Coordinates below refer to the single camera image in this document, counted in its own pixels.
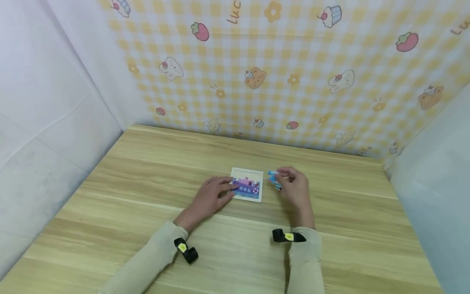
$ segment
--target yellow gingham backdrop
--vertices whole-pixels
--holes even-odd
[[[467,0],[99,2],[163,127],[385,164],[470,81]]]

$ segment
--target bear print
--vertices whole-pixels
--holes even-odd
[[[442,97],[442,91],[444,87],[433,87],[429,86],[424,90],[424,93],[419,95],[418,101],[421,106],[421,110],[428,110],[432,106],[436,105]]]
[[[336,94],[341,90],[349,89],[354,84],[354,72],[352,70],[347,70],[343,74],[339,74],[329,79],[328,84],[332,86],[329,91],[333,94]]]
[[[209,132],[216,133],[220,131],[219,119],[206,120],[204,126],[209,129]]]
[[[356,134],[355,132],[350,132],[346,134],[342,134],[342,133],[336,134],[335,136],[336,146],[340,147],[340,146],[348,144],[354,139],[355,134]]]
[[[166,78],[169,80],[182,77],[184,74],[181,66],[171,57],[163,61],[159,68],[162,72],[166,73]]]
[[[260,70],[258,67],[255,67],[251,71],[246,71],[245,85],[255,90],[261,86],[265,79],[266,72]]]

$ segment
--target blue puzzle piece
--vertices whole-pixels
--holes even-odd
[[[267,174],[268,174],[268,180],[269,180],[271,183],[273,183],[273,184],[276,186],[277,189],[282,188],[281,184],[280,184],[278,181],[276,181],[276,178],[274,177],[275,174],[278,174],[277,171],[275,171],[275,170],[273,170],[273,171],[268,171]]]

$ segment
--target black wrist strap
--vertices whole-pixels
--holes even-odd
[[[274,242],[306,242],[307,239],[305,239],[304,236],[300,233],[284,233],[282,229],[275,229],[273,230],[273,240]]]
[[[197,254],[197,251],[194,247],[188,248],[188,245],[186,244],[186,241],[183,238],[178,238],[174,241],[176,249],[183,253],[184,259],[189,264],[192,264],[198,257],[199,255]]]

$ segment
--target left hand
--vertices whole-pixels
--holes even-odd
[[[201,221],[232,200],[235,196],[233,191],[219,198],[221,192],[238,188],[238,185],[229,184],[232,180],[230,176],[213,176],[207,179],[194,196],[193,202],[173,221],[174,224],[188,233],[191,232]]]

